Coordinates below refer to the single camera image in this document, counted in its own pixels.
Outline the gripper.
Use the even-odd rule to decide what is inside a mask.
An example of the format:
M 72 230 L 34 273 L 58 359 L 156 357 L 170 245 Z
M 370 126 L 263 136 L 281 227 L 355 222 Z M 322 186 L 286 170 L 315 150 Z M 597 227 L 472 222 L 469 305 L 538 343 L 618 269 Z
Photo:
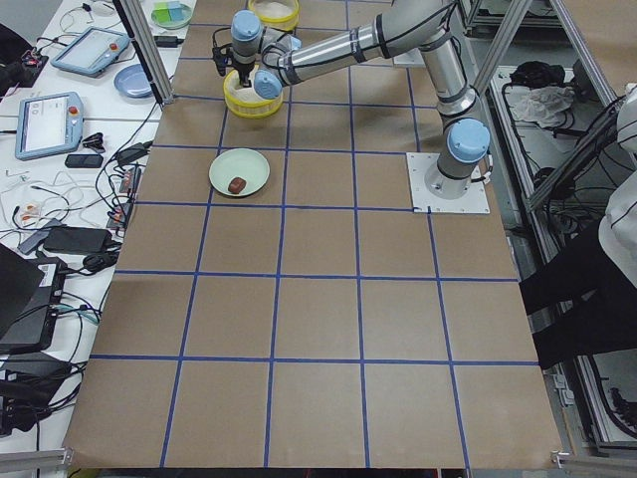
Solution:
M 234 69 L 235 69 L 235 71 L 238 74 L 239 83 L 240 84 L 250 84 L 251 83 L 250 75 L 253 72 L 253 70 L 255 69 L 255 63 L 254 62 L 241 63 L 241 62 L 236 61 L 234 63 Z

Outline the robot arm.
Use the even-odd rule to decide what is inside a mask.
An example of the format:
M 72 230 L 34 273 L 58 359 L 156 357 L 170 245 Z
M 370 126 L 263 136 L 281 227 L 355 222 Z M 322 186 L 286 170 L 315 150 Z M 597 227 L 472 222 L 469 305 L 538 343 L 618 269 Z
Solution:
M 241 10 L 230 26 L 230 44 L 215 47 L 213 60 L 220 75 L 232 68 L 242 87 L 273 100 L 285 87 L 416 49 L 435 88 L 443 122 L 446 149 L 437 169 L 449 180 L 465 180 L 486 155 L 490 134 L 474 114 L 479 94 L 467 79 L 449 29 L 453 8 L 451 1 L 395 1 L 370 23 L 309 46 L 265 26 L 252 11 Z

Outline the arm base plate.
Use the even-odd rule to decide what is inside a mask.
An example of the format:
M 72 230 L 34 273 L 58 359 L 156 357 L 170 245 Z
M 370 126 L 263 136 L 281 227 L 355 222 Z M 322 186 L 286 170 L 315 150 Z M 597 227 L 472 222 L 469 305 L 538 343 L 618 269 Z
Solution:
M 476 165 L 469 178 L 444 176 L 438 169 L 438 153 L 407 152 L 406 163 L 412 210 L 432 214 L 489 214 L 486 185 Z
M 411 49 L 392 59 L 393 66 L 404 69 L 426 69 L 426 64 L 418 48 Z

